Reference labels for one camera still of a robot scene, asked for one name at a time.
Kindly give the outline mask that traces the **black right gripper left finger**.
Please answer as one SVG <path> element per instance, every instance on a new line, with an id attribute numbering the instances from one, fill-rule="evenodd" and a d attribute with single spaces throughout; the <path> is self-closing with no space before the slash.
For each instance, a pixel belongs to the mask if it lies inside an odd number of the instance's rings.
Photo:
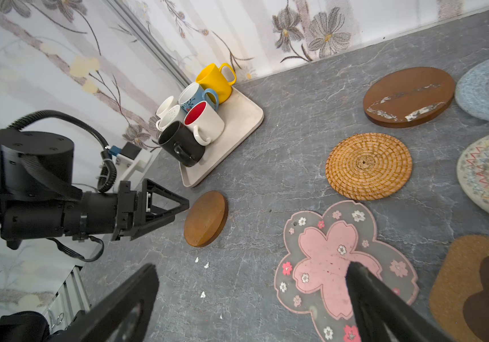
<path id="1" fill-rule="evenodd" d="M 156 266 L 146 264 L 50 341 L 143 341 L 160 287 Z"/>

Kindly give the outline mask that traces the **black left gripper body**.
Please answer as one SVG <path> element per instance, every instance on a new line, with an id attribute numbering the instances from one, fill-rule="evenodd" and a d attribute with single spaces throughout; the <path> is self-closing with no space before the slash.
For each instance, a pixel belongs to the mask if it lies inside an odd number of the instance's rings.
<path id="1" fill-rule="evenodd" d="M 123 237 L 131 240 L 146 235 L 146 212 L 148 207 L 148 192 L 142 189 L 131 189 L 131 181 L 122 181 L 118 186 L 116 222 L 111 237 L 119 241 Z"/>

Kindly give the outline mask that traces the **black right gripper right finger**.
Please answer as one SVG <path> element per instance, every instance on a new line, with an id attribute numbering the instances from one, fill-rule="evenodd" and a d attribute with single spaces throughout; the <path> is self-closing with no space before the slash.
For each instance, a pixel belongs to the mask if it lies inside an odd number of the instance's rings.
<path id="1" fill-rule="evenodd" d="M 351 262 L 345 283 L 362 341 L 451 341 L 359 262 Z"/>

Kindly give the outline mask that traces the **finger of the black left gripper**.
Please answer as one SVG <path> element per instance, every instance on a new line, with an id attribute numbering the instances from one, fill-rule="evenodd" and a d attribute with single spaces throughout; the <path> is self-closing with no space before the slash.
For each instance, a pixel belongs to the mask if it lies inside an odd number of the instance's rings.
<path id="1" fill-rule="evenodd" d="M 147 205 L 154 205 L 154 196 L 158 195 L 164 199 L 177 202 L 179 205 L 187 205 L 187 199 L 172 192 L 150 179 L 142 182 L 142 191 L 146 194 Z"/>
<path id="2" fill-rule="evenodd" d="M 181 202 L 173 209 L 162 209 L 156 206 L 153 206 L 152 208 L 151 206 L 140 205 L 134 217 L 130 238 L 137 239 L 169 225 L 175 221 L 176 215 L 186 211 L 189 207 L 190 204 L 187 200 Z"/>

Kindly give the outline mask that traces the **light brown cork coaster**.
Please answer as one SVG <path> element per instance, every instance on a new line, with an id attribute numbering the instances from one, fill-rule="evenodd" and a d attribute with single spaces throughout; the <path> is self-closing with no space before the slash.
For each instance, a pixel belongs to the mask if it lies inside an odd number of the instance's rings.
<path id="1" fill-rule="evenodd" d="M 185 220 L 184 238 L 192 247 L 205 247 L 214 242 L 227 222 L 229 205 L 217 191 L 201 195 Z"/>

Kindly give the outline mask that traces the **black mug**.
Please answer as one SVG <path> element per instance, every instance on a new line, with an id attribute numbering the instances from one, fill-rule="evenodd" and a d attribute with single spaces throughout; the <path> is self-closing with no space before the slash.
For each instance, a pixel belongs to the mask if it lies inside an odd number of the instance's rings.
<path id="1" fill-rule="evenodd" d="M 205 152 L 205 146 L 200 145 L 193 133 L 180 121 L 171 123 L 161 133 L 158 143 L 187 168 L 198 164 Z"/>

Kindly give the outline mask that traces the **pink flower shaped coaster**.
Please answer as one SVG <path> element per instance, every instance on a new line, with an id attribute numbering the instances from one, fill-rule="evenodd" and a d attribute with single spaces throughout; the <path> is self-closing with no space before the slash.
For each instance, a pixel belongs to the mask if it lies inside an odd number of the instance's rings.
<path id="1" fill-rule="evenodd" d="M 407 304 L 418 296 L 418 275 L 408 258 L 378 239 L 372 212 L 344 200 L 322 215 L 294 213 L 284 227 L 287 255 L 274 275 L 280 303 L 311 316 L 322 341 L 359 341 L 345 275 L 359 262 Z"/>

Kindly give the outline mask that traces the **brown paw shaped coaster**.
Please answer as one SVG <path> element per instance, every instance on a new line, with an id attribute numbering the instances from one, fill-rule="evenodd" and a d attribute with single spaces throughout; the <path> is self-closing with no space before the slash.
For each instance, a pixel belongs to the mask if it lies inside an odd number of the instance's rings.
<path id="1" fill-rule="evenodd" d="M 467 235 L 451 244 L 429 307 L 455 341 L 489 341 L 489 237 Z"/>

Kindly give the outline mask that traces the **blue floral mug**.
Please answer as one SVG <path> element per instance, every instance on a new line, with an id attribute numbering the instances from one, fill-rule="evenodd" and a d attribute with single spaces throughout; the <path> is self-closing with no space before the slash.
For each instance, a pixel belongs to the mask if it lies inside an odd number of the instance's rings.
<path id="1" fill-rule="evenodd" d="M 196 82 L 188 85 L 178 98 L 178 104 L 186 113 L 202 101 L 206 101 L 216 112 L 218 111 L 220 100 L 216 91 L 203 88 Z"/>

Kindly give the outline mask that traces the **beige plastic tray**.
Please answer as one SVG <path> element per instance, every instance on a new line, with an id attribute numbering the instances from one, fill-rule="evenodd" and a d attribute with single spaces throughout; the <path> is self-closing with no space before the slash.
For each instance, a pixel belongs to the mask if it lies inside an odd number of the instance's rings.
<path id="1" fill-rule="evenodd" d="M 220 106 L 219 114 L 225 122 L 220 137 L 206 147 L 197 165 L 187 168 L 180 164 L 180 174 L 186 188 L 193 188 L 202 182 L 264 120 L 264 111 L 235 87 L 228 100 Z"/>

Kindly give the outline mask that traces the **yellow mug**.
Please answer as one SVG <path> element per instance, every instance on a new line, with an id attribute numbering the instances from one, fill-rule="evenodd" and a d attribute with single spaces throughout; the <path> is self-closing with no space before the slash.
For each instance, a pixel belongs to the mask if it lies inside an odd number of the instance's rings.
<path id="1" fill-rule="evenodd" d="M 228 81 L 224 76 L 224 68 L 227 68 L 233 76 L 231 81 Z M 198 74 L 195 81 L 204 88 L 214 90 L 218 95 L 219 102 L 224 103 L 232 94 L 232 86 L 237 82 L 237 74 L 229 64 L 222 64 L 220 67 L 216 64 L 210 64 Z"/>

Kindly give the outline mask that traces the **rattan woven round coaster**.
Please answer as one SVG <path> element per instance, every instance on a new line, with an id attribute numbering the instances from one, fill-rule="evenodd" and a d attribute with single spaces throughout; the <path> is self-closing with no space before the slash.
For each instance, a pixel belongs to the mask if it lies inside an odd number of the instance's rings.
<path id="1" fill-rule="evenodd" d="M 339 142 L 326 161 L 326 179 L 352 200 L 379 200 L 400 190 L 412 173 L 412 157 L 397 138 L 361 133 Z"/>

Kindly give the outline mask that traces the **dark brown round coaster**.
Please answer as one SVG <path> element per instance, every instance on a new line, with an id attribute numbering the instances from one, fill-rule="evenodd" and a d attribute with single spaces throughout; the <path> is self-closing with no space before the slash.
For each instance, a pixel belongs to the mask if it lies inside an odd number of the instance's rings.
<path id="1" fill-rule="evenodd" d="M 456 82 L 439 68 L 406 68 L 374 83 L 363 99 L 373 123 L 386 128 L 409 128 L 429 122 L 449 108 Z"/>

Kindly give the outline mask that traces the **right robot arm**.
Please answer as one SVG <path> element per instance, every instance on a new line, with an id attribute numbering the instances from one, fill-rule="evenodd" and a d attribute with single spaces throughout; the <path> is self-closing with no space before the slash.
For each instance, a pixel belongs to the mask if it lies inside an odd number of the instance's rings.
<path id="1" fill-rule="evenodd" d="M 451 340 L 362 264 L 350 264 L 345 283 L 362 341 Z M 50 332 L 37 312 L 1 317 L 0 341 L 143 341 L 159 286 L 155 265 L 147 264 L 61 332 Z"/>

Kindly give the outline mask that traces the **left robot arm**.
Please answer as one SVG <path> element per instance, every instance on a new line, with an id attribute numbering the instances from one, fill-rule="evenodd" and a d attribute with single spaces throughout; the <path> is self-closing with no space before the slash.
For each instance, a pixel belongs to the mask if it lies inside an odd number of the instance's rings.
<path id="1" fill-rule="evenodd" d="M 0 130 L 0 236 L 11 249 L 25 239 L 93 235 L 137 239 L 170 224 L 190 204 L 145 179 L 134 191 L 83 192 L 72 185 L 74 143 L 54 133 Z"/>

